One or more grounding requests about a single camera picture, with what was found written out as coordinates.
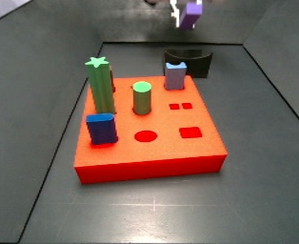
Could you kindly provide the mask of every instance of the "purple block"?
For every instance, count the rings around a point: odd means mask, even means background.
[[[187,66],[182,62],[180,65],[165,64],[165,90],[183,90],[184,89],[184,76]]]
[[[204,5],[196,3],[187,3],[186,9],[182,13],[179,20],[179,28],[191,30],[204,12]]]

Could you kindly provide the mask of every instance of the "circular hole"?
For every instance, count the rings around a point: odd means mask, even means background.
[[[151,142],[156,139],[157,134],[153,131],[141,131],[135,134],[135,139],[140,142]]]

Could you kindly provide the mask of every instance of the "green star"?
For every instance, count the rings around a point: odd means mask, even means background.
[[[109,62],[105,61],[105,57],[99,57],[99,58],[92,57],[91,59],[92,59],[92,61],[89,61],[88,63],[85,63],[85,65],[93,65],[96,68],[100,65],[109,65]]]

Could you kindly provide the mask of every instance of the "red board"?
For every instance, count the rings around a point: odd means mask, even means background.
[[[137,115],[132,85],[152,84],[151,113]],[[167,91],[164,76],[115,79],[116,144],[92,145],[85,117],[95,113],[88,90],[75,169],[83,184],[216,173],[228,152],[191,76],[184,90]]]

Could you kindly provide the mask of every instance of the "red square hole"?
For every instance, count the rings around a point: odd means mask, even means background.
[[[199,138],[203,137],[203,132],[199,127],[179,128],[180,135],[183,138]]]
[[[179,103],[171,103],[169,104],[171,110],[180,110],[180,105]]]
[[[186,110],[194,109],[194,105],[191,103],[182,103],[182,106]]]

